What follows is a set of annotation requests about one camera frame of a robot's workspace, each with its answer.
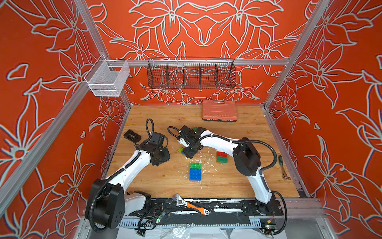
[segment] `floral pattern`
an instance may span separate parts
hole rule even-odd
[[[380,1],[331,0],[269,108],[339,238],[382,237],[381,13]]]
[[[285,0],[142,0],[125,1],[118,7],[112,0],[86,2],[111,58],[130,60],[288,58],[317,4],[302,0],[291,9]],[[261,104],[276,81],[274,74],[281,70],[276,65],[237,66],[235,88],[200,91],[150,89],[145,67],[133,68],[133,79],[125,91],[135,104],[200,104],[204,99]]]
[[[9,56],[0,70],[1,187],[83,83],[99,53],[73,0],[9,0],[0,10],[7,23],[0,26],[7,35],[0,48]],[[113,123],[88,132],[100,113]],[[74,237],[125,113],[120,97],[100,99],[88,91],[0,218],[0,238]]]

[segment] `electrical wire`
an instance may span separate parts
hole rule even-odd
[[[151,133],[149,132],[149,127],[147,125],[149,121],[151,122]],[[150,118],[146,120],[146,131],[147,131],[147,134],[149,135],[148,140],[150,140],[152,137],[152,133],[154,133],[154,121],[152,121],[152,119]]]
[[[203,139],[205,138],[208,138],[208,137],[216,137],[216,138],[220,138],[220,139],[223,139],[225,141],[228,141],[230,142],[231,139],[229,138],[226,138],[226,137],[223,137],[221,135],[205,135],[205,136],[202,136],[200,139],[198,139],[198,141],[195,142],[194,145],[197,145],[198,143],[200,143],[200,141],[202,141]],[[267,169],[270,169],[272,168],[276,163],[277,163],[277,153],[276,151],[269,145],[267,144],[266,142],[263,142],[263,141],[260,141],[260,140],[233,140],[232,143],[235,143],[235,144],[241,144],[241,143],[258,143],[258,144],[261,144],[261,145],[264,145],[265,147],[267,147],[273,154],[273,161],[270,165],[268,166],[265,166],[263,168],[260,169],[260,174],[262,174],[262,172],[264,170],[267,170]]]
[[[174,129],[174,130],[178,131],[178,133],[179,133],[180,130],[179,130],[178,128],[175,128],[174,126],[168,126],[168,127],[167,127],[167,131],[168,131],[172,136],[176,137],[176,139],[180,139],[180,138],[181,138],[179,135],[175,135],[175,134],[173,134],[173,133],[170,131],[170,129]]]
[[[168,138],[165,136],[165,139],[166,139],[166,141],[167,141],[167,144],[166,144],[166,146],[164,146],[164,147],[162,147],[162,148],[167,148],[167,146],[168,146]]]
[[[288,210],[287,210],[287,204],[285,203],[285,200],[284,200],[283,196],[281,196],[281,194],[279,192],[277,192],[277,191],[271,191],[271,193],[277,194],[281,198],[281,201],[283,202],[283,205],[284,205],[284,223],[281,226],[281,228],[279,230],[277,230],[276,232],[264,231],[264,234],[267,234],[267,235],[272,235],[272,234],[273,235],[277,235],[277,234],[280,234],[285,229],[285,226],[287,225]]]
[[[101,193],[103,192],[104,188],[106,187],[106,185],[113,179],[115,178],[118,174],[120,174],[121,172],[125,171],[129,166],[131,166],[138,158],[139,156],[141,155],[141,152],[139,152],[133,160],[130,161],[130,163],[128,163],[125,168],[121,168],[120,170],[116,171],[115,173],[113,173],[113,175],[111,175],[110,177],[108,177],[104,183],[98,188],[97,192],[95,193],[92,201],[90,202],[90,207],[89,207],[89,223],[90,223],[90,227],[95,231],[95,232],[103,232],[107,229],[107,226],[103,227],[103,228],[99,228],[96,223],[94,222],[94,208],[96,207],[96,203],[97,203],[97,199],[99,198],[99,196],[101,195]]]
[[[151,207],[145,214],[141,215],[139,213],[135,213],[135,212],[132,212],[130,213],[131,215],[134,215],[134,216],[137,216],[140,218],[139,222],[138,222],[138,234],[143,236],[144,235],[144,232],[141,231],[141,227],[143,226],[146,229],[146,223],[148,223],[149,221],[152,222],[152,229],[154,229],[156,226],[157,226],[157,222],[155,220],[154,222],[154,219],[158,218],[163,212],[164,212],[164,208],[162,205],[154,205],[153,207]],[[142,220],[143,219],[146,219],[147,221],[145,223],[142,223]]]

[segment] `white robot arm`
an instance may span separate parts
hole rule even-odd
[[[178,135],[174,135],[170,129],[177,130]],[[245,137],[241,140],[226,138],[201,127],[192,130],[187,126],[183,126],[179,130],[170,126],[168,132],[175,136],[180,144],[185,146],[182,153],[188,158],[192,158],[204,146],[215,148],[232,156],[236,169],[244,176],[247,176],[255,192],[259,211],[267,214],[275,205],[276,199],[269,189],[263,174],[265,169],[272,167],[277,162],[276,152],[270,145],[258,140],[249,140]],[[260,154],[252,143],[263,144],[272,151],[274,161],[271,165],[265,168],[261,167]]]
[[[90,226],[95,232],[102,232],[107,228],[115,228],[119,225],[122,217],[139,210],[147,211],[150,207],[151,196],[145,192],[136,191],[126,194],[133,179],[149,163],[160,165],[170,159],[167,146],[163,147],[163,134],[152,132],[147,128],[149,138],[140,145],[135,145],[136,151],[131,158],[110,177],[97,179],[92,184],[89,199],[87,201],[85,218],[89,219]]]
[[[211,136],[211,135],[214,135],[214,134],[211,131],[206,130],[200,134],[200,137]],[[219,151],[225,152],[231,157],[234,157],[233,151],[235,148],[239,146],[239,144],[233,143],[233,142],[239,141],[239,140],[232,139],[232,138],[227,138],[227,139],[229,139],[229,141],[223,140],[222,138],[218,138],[218,137],[206,137],[200,141],[200,144],[202,146],[215,148]],[[185,147],[188,147],[190,145],[190,143],[186,143],[183,138],[180,138],[178,142],[183,144]],[[251,183],[251,186],[255,192],[256,199],[262,203],[268,203],[272,197],[272,194],[264,179],[264,174],[260,173],[260,170],[261,170],[261,166],[257,167],[255,176],[251,175],[251,176],[247,176],[247,178],[249,182]]]

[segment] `wooden table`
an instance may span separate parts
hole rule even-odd
[[[237,106],[237,112],[237,122],[207,122],[202,120],[201,106],[133,106],[123,132],[131,129],[141,135],[142,140],[147,139],[145,122],[146,119],[152,118],[155,132],[168,137],[171,158],[158,167],[151,163],[146,166],[130,184],[128,192],[140,190],[151,194],[152,197],[172,197],[176,193],[182,197],[254,197],[247,177],[236,170],[232,157],[228,156],[227,163],[218,164],[216,150],[204,147],[193,159],[188,159],[178,152],[182,145],[167,131],[168,126],[179,129],[184,125],[189,128],[203,127],[225,137],[240,139],[245,136],[262,140],[279,154],[260,106]],[[273,160],[272,153],[265,146],[254,145],[261,155],[262,166],[269,165]],[[124,139],[122,135],[108,176],[118,170],[132,156],[134,150],[134,143]],[[200,182],[189,181],[189,163],[201,163]],[[264,175],[271,190],[280,192],[284,197],[299,197],[293,182],[282,179],[278,163],[264,171]]]

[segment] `white wire basket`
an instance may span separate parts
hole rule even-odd
[[[103,55],[100,56],[85,76],[85,81],[95,96],[119,96],[129,76],[127,60],[122,67],[116,68],[110,67],[108,62],[110,61]]]

